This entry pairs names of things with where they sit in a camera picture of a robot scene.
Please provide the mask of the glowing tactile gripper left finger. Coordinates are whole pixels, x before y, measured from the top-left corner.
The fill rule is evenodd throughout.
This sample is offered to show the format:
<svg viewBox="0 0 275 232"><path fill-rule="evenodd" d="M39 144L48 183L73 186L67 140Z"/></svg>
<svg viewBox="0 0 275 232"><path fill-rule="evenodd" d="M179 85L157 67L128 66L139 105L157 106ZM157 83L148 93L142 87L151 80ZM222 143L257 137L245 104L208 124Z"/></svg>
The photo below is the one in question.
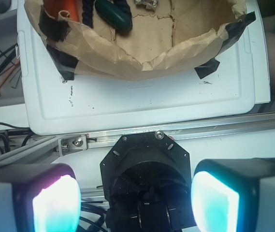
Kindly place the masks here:
<svg viewBox="0 0 275 232"><path fill-rule="evenodd" d="M73 232L81 190L67 164L0 165L0 232Z"/></svg>

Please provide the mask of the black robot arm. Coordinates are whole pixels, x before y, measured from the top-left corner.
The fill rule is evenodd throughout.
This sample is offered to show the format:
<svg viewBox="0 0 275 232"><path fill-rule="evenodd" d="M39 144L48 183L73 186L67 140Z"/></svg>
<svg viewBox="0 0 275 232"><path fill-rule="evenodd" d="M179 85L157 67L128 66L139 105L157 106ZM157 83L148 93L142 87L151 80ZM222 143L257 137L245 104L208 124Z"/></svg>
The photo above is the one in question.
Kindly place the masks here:
<svg viewBox="0 0 275 232"><path fill-rule="evenodd" d="M121 137L100 163L107 209L72 168L0 164L0 232L275 232L275 158L203 159L168 136Z"/></svg>

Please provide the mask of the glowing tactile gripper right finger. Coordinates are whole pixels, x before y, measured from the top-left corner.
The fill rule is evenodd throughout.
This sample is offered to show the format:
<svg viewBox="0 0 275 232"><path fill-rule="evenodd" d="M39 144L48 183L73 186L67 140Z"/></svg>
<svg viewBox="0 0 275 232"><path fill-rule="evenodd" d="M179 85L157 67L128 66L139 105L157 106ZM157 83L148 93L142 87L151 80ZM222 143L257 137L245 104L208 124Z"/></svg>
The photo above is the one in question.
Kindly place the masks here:
<svg viewBox="0 0 275 232"><path fill-rule="evenodd" d="M200 161L191 203L202 232L275 232L275 158Z"/></svg>

